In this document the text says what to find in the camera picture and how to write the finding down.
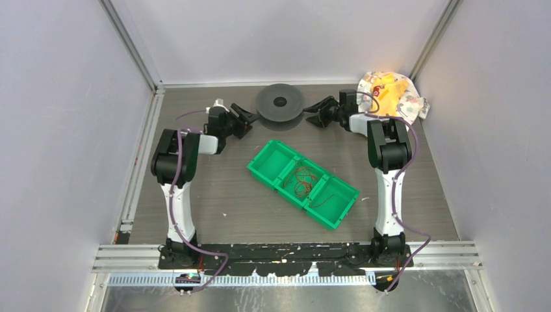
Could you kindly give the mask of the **black cable spool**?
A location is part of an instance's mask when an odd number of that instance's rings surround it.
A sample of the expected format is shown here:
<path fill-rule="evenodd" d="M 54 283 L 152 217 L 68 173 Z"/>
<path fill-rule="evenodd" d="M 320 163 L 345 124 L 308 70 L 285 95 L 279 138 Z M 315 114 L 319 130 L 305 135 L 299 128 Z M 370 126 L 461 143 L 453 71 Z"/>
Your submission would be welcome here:
<path fill-rule="evenodd" d="M 305 97 L 297 87 L 290 84 L 271 84 L 256 95 L 255 108 L 265 128 L 289 131 L 302 121 Z"/>

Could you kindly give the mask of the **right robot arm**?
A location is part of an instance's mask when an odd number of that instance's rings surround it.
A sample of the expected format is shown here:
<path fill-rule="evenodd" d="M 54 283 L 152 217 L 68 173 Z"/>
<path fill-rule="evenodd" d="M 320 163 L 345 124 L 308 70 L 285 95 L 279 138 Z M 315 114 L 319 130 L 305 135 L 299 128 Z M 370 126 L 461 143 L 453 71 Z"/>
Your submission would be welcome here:
<path fill-rule="evenodd" d="M 380 116 L 380 108 L 372 94 L 343 89 L 338 99 L 328 96 L 303 111 L 310 115 L 307 121 L 315 127 L 325 128 L 335 122 L 348 132 L 366 137 L 368 161 L 378 186 L 378 215 L 368 256 L 371 263 L 387 267 L 406 254 L 402 185 L 413 149 L 407 122 Z"/>

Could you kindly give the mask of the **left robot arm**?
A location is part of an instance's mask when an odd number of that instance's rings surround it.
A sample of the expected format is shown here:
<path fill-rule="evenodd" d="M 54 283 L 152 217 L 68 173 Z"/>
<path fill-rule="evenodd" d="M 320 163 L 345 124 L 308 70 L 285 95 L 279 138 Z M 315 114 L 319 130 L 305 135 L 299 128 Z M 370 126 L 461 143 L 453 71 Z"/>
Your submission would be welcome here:
<path fill-rule="evenodd" d="M 236 103 L 226 107 L 221 99 L 204 113 L 207 121 L 201 131 L 164 129 L 151 160 L 151 173 L 163 191 L 168 216 L 166 242 L 159 249 L 160 268 L 191 269 L 206 253 L 198 247 L 190 204 L 199 155 L 221 154 L 228 137 L 243 138 L 259 119 Z"/>

